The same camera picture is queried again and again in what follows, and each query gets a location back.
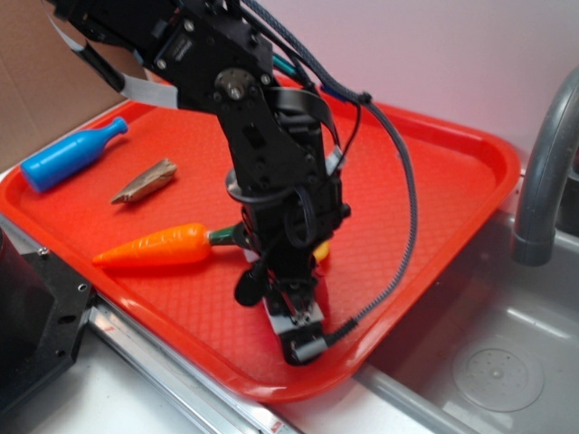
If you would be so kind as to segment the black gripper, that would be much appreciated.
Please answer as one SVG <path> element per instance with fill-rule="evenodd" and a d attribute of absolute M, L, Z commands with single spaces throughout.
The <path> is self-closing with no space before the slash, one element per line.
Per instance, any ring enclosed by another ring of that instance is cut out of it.
<path fill-rule="evenodd" d="M 233 240 L 257 259 L 240 276 L 234 298 L 244 307 L 265 306 L 290 365 L 311 363 L 327 349 L 314 251 L 350 215 L 344 203 L 318 209 L 307 199 L 242 202 Z"/>

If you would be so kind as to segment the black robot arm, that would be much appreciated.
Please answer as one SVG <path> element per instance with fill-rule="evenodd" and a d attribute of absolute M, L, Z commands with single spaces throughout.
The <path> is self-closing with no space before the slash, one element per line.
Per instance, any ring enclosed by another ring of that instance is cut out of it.
<path fill-rule="evenodd" d="M 55 15 L 85 38 L 73 51 L 110 87 L 149 105 L 213 114 L 233 166 L 228 194 L 242 207 L 235 240 L 257 260 L 234 296 L 266 306 L 285 360 L 327 349 L 315 249 L 350 209 L 322 133 L 327 103 L 311 85 L 285 88 L 271 44 L 235 1 L 57 1 Z"/>

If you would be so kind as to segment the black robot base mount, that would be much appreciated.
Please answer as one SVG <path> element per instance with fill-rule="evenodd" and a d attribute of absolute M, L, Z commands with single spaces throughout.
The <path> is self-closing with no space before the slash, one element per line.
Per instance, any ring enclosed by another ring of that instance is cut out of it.
<path fill-rule="evenodd" d="M 17 251 L 1 233 L 1 416 L 74 365 L 94 298 L 53 253 Z"/>

